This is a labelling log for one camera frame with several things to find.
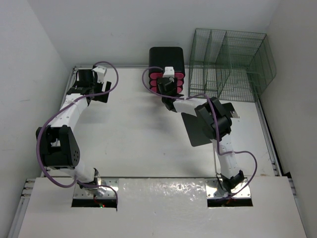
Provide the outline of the black clipboard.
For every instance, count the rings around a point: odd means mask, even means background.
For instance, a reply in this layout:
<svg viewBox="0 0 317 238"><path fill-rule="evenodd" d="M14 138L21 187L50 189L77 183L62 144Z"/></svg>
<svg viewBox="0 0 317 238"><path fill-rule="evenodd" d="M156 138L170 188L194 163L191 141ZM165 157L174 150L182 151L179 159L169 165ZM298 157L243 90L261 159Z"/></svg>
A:
<svg viewBox="0 0 317 238"><path fill-rule="evenodd" d="M212 102L219 129L219 137L231 133L232 118L239 118L231 103ZM193 147L212 143L216 140L215 122L208 103L194 108L193 114L182 113L190 143Z"/></svg>

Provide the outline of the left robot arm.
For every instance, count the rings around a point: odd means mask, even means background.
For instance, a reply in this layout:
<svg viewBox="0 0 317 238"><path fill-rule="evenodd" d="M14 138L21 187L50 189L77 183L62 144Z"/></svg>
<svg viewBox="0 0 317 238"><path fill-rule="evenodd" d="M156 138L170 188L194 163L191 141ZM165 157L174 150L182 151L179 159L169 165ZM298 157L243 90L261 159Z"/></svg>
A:
<svg viewBox="0 0 317 238"><path fill-rule="evenodd" d="M111 82L105 81L106 72L102 65L77 70L60 111L36 131L36 153L42 169L60 170L81 187L93 189L101 185L98 171L80 160L73 130L91 101L107 103Z"/></svg>

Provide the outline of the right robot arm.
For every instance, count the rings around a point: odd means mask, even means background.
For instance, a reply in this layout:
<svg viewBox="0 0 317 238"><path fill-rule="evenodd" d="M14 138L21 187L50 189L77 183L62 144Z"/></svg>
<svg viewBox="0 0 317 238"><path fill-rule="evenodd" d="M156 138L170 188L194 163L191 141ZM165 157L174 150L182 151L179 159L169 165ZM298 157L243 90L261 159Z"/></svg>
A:
<svg viewBox="0 0 317 238"><path fill-rule="evenodd" d="M213 143L221 168L220 188L223 195L231 197L232 190L244 180L231 143L231 113L217 97L181 99L183 95L177 92L175 82L167 77L158 79L158 92L163 95L161 100L168 110L191 117L185 121L189 136L193 134L193 129L189 129L191 125Z"/></svg>

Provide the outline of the black drawer cabinet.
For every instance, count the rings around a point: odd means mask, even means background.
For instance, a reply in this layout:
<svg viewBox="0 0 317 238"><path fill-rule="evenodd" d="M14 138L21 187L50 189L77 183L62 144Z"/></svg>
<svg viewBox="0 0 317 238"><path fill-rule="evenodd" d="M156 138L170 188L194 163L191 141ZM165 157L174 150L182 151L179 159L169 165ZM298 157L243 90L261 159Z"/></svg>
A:
<svg viewBox="0 0 317 238"><path fill-rule="evenodd" d="M184 53L181 47L152 47L149 50L149 67L164 69L172 66L175 72L185 74Z"/></svg>

